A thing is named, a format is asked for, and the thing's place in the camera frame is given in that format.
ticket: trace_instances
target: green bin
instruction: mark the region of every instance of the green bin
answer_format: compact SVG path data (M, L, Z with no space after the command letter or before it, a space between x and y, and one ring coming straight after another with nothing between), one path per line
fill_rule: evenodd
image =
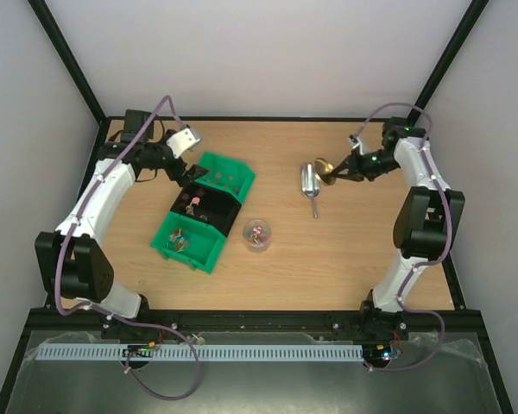
M198 164L207 168L209 172L181 190L150 245L157 249L164 259L175 259L186 263L192 269L211 273L237 213L250 192L255 174L242 161L214 153L205 152ZM185 195L191 194L199 188L205 191L205 195L202 197L202 203L196 206L196 212L201 208L211 210L201 211L193 216L187 215L184 204L181 204L182 195L185 192ZM209 215L209 222L200 218L201 213ZM182 229L183 236L188 241L188 246L180 252L167 247L169 237L176 229Z
M256 177L246 163L205 152L198 164L209 170L206 175L196 179L198 183L227 191L243 204Z

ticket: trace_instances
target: gold funnel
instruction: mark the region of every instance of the gold funnel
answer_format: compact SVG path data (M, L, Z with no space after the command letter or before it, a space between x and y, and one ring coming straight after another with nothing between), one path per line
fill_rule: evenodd
M336 177L330 176L334 170L334 166L324 158L317 158L314 161L314 175L324 185L333 185L336 182Z

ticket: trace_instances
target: wooden table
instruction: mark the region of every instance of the wooden table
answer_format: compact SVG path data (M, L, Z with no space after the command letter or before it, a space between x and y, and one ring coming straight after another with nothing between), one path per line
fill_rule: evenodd
M205 150L245 161L256 173L250 194L212 274L164 260L149 244L180 188L164 172L135 184L119 204L104 242L115 278L144 294L153 309L357 310L385 274L395 252L394 221L407 195L400 171L374 183L338 181L317 198L319 218L300 189L300 165L323 156L339 163L358 124L343 122L191 122L204 137L189 164ZM111 124L110 135L123 127ZM363 137L380 146L381 124ZM161 134L155 124L156 138ZM152 177L142 172L140 179ZM267 220L273 242L263 254L243 245L242 229ZM441 267L428 269L409 306L452 309Z

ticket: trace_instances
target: metal scoop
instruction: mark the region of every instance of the metal scoop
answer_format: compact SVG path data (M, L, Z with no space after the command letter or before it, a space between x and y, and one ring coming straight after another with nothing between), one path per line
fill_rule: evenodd
M301 190L305 197L311 199L313 217L317 218L319 213L317 213L317 205L314 202L314 198L320 193L320 182L314 174L313 164L311 163L306 163L301 166Z

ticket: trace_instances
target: clear plastic cup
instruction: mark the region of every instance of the clear plastic cup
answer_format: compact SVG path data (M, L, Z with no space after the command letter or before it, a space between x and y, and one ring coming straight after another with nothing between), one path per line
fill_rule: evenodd
M251 220L243 226L243 244L254 253L267 250L271 239L270 226L264 220Z

